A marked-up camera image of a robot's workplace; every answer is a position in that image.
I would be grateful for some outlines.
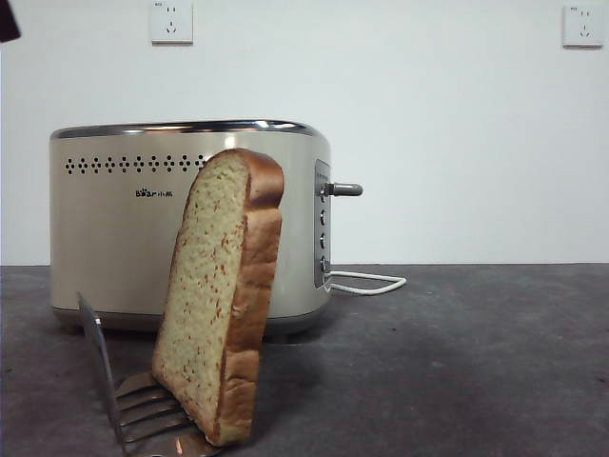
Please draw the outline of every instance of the toaster control panel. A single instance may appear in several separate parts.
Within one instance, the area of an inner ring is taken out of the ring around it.
[[[325,274],[330,271],[330,201],[327,193],[330,183],[330,166],[326,162],[315,162],[315,189],[313,192],[313,275],[315,287],[320,288],[330,280]]]

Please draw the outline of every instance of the toaster base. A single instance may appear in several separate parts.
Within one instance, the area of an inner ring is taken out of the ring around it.
[[[298,316],[272,317],[266,319],[265,336],[287,335],[306,330],[315,325],[320,316],[324,313],[324,308],[325,307],[321,307]],[[53,307],[53,313],[65,326],[82,326],[78,309]],[[129,314],[103,311],[96,311],[96,314],[101,319],[103,328],[157,331],[161,322],[161,315],[159,314]]]

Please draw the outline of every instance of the metal spatula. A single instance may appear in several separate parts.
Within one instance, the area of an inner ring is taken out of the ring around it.
[[[128,377],[114,390],[101,321],[80,293],[78,304],[95,377],[123,455],[128,456],[127,443],[192,425],[177,400],[149,372]],[[129,427],[129,430],[124,431],[123,427]],[[201,433],[192,432],[173,436],[156,444],[154,451],[140,451],[134,457],[207,457],[221,450],[210,445]]]

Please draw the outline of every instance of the toaster brand logo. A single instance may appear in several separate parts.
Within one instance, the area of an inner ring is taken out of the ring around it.
[[[136,197],[146,197],[146,198],[151,198],[151,197],[172,197],[173,196],[173,191],[172,190],[148,190],[146,188],[141,188],[141,189],[137,189],[135,190],[135,196]]]

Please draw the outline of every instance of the bread crust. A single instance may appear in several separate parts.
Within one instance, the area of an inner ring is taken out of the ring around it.
[[[246,164],[248,176],[244,201],[242,256],[220,367],[220,392],[215,417],[208,417],[194,407],[192,399],[181,395],[181,385],[186,383],[185,380],[169,380],[166,377],[158,345],[152,357],[154,377],[173,392],[205,433],[207,440],[215,446],[243,442],[250,434],[258,378],[259,348],[265,331],[281,234],[282,216],[278,206],[284,192],[283,171],[267,155],[248,149],[226,149],[212,157],[209,162],[224,154],[239,155]],[[195,183],[196,179],[188,193],[183,221]],[[175,279],[175,262],[179,251],[176,243],[169,274],[171,284]],[[159,339],[163,337],[164,327],[165,315],[159,330]]]

